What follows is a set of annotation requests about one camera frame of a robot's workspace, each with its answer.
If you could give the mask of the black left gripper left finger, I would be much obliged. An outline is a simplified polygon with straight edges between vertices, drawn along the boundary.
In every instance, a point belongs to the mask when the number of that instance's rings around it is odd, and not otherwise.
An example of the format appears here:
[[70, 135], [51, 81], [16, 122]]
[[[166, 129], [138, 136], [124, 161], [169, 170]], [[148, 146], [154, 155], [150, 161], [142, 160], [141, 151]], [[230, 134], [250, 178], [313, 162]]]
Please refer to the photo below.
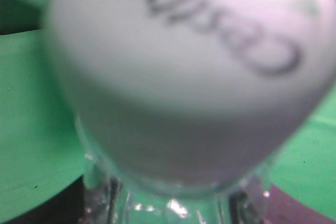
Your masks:
[[54, 198], [27, 213], [21, 223], [83, 223], [84, 211], [81, 176]]

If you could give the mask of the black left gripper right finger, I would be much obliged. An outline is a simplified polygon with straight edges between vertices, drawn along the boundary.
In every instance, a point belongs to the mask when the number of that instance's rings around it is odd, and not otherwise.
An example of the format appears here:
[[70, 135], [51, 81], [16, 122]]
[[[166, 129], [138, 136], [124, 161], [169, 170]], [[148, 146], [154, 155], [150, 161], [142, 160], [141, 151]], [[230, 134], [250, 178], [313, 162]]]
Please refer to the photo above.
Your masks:
[[295, 200], [276, 185], [270, 188], [264, 223], [273, 224], [334, 224], [335, 221]]

